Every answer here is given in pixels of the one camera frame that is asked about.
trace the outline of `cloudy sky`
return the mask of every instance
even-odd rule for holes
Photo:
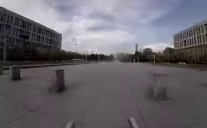
[[[62,33],[62,48],[134,52],[172,45],[172,36],[207,20],[207,0],[0,0],[16,13]]]

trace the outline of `road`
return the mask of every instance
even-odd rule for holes
[[[68,90],[48,91],[56,69],[65,70]],[[22,69],[21,81],[0,76],[1,128],[207,128],[207,71],[134,63],[101,63]],[[164,74],[167,101],[153,101],[147,89]]]

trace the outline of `office building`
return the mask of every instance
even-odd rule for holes
[[[0,7],[0,48],[61,49],[61,40],[60,33]]]
[[[207,21],[196,24],[173,36],[176,52],[199,58],[207,53]]]

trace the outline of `concrete ground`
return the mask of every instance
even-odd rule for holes
[[[65,70],[68,90],[48,91],[54,70]],[[164,74],[168,101],[147,95],[154,73]],[[207,128],[207,71],[134,63],[101,63],[22,69],[22,80],[0,76],[1,128]]]

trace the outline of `gray building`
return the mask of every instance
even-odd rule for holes
[[[0,48],[61,49],[61,40],[60,33],[0,7]]]
[[[183,30],[173,36],[177,52],[195,58],[207,53],[207,20]]]

